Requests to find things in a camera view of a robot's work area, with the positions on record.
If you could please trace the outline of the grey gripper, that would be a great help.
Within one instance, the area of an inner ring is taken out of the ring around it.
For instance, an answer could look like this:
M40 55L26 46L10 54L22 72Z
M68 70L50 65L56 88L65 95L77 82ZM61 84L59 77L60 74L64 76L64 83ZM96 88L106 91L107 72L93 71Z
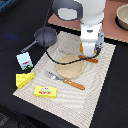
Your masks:
M81 34L81 42L83 47L83 54L85 56L92 56L96 48L102 48L104 43L104 33L100 32L93 32L89 30Z

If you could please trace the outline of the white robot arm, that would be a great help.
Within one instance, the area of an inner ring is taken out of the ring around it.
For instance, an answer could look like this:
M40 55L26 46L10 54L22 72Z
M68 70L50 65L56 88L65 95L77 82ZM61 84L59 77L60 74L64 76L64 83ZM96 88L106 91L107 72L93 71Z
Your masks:
M81 42L85 56L92 56L96 47L103 47L101 31L106 0L53 0L55 15L64 21L81 21Z

